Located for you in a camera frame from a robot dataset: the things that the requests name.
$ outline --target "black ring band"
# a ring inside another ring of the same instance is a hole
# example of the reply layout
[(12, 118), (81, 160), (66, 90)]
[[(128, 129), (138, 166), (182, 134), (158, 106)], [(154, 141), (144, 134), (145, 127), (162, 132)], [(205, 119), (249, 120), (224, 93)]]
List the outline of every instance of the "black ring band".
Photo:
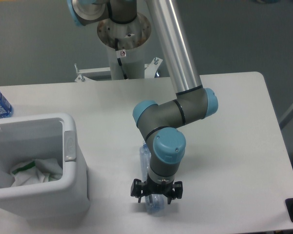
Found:
[(180, 103), (176, 99), (173, 100), (173, 102), (175, 102), (176, 105), (178, 106), (178, 109), (180, 111), (181, 118), (182, 118), (182, 126), (185, 126), (185, 124), (186, 124), (186, 117), (185, 117), (184, 110), (182, 109), (182, 106), (180, 105)]

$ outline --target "black cable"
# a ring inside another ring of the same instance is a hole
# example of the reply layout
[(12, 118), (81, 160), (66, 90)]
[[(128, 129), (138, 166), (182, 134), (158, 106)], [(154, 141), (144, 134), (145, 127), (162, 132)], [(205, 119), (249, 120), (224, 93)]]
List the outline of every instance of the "black cable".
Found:
[[(115, 38), (115, 51), (118, 51), (118, 41), (119, 40), (117, 38)], [(124, 79), (128, 79), (126, 72), (123, 69), (123, 64), (122, 64), (121, 58), (117, 58), (117, 61), (118, 61), (118, 65), (121, 67), (121, 71), (123, 73)]]

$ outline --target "screw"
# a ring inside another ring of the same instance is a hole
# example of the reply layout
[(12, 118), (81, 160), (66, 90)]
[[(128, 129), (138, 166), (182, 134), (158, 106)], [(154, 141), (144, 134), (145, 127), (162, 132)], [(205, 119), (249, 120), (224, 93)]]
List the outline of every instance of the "screw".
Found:
[(78, 74), (79, 73), (79, 69), (77, 67), (77, 64), (75, 63), (75, 69), (76, 69), (76, 73)]
[(154, 64), (157, 65), (157, 62), (159, 61), (158, 57), (154, 58)]

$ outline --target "light blue joint cap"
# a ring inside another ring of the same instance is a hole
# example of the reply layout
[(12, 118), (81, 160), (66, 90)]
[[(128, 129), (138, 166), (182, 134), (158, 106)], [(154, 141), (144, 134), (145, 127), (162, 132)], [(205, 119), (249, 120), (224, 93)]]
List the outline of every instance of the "light blue joint cap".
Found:
[(205, 89), (208, 99), (207, 111), (204, 118), (215, 114), (218, 110), (218, 100), (213, 90), (206, 88)]
[(153, 149), (163, 163), (176, 164), (185, 155), (186, 138), (175, 128), (163, 128), (153, 140)]
[(83, 25), (79, 22), (78, 18), (77, 18), (76, 15), (75, 15), (75, 12), (74, 12), (74, 9), (73, 9), (73, 5), (72, 5), (72, 0), (67, 0), (67, 5), (68, 5), (69, 12), (70, 12), (70, 14), (71, 14), (71, 16), (72, 16), (72, 18), (73, 18), (75, 24), (76, 24), (77, 26), (83, 26)]
[(145, 111), (148, 107), (152, 105), (157, 105), (157, 103), (153, 100), (145, 100), (135, 106), (132, 112), (132, 116), (134, 120), (136, 121), (137, 126), (138, 126), (138, 120), (140, 116), (142, 115), (143, 111)]

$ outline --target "gray floor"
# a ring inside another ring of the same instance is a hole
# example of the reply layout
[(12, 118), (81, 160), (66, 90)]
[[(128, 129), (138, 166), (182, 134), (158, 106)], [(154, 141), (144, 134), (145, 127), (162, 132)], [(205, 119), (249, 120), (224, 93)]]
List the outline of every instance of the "gray floor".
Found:
[[(178, 4), (200, 74), (262, 73), (280, 117), (293, 102), (293, 1)], [(149, 18), (144, 1), (138, 8)], [(74, 63), (80, 69), (108, 66), (96, 26), (76, 27), (66, 0), (0, 2), (0, 85), (72, 82)], [(154, 31), (146, 61), (155, 56), (163, 54)], [(162, 72), (167, 75), (165, 66)], [(293, 122), (283, 136), (293, 161)]]

